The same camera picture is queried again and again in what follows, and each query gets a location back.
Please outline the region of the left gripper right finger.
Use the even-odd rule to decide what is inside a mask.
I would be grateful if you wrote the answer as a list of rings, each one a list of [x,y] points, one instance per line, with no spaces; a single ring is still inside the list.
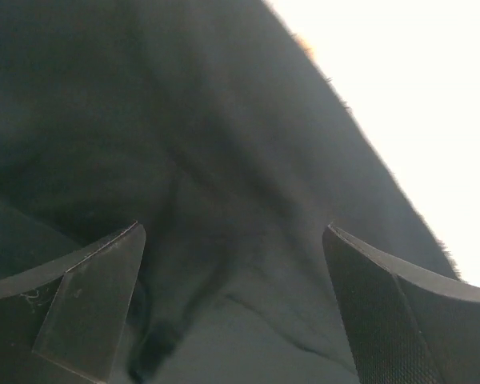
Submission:
[[[330,226],[326,262],[362,383],[480,383],[480,287]]]

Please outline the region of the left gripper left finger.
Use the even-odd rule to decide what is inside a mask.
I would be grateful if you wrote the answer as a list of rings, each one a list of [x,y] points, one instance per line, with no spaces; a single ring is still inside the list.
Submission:
[[[0,383],[107,383],[145,242],[133,224],[0,280]]]

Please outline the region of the black t shirt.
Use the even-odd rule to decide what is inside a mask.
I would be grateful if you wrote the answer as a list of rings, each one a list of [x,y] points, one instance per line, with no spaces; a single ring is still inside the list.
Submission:
[[[0,1],[0,202],[145,227],[120,383],[356,383],[330,224],[454,277],[261,1]]]

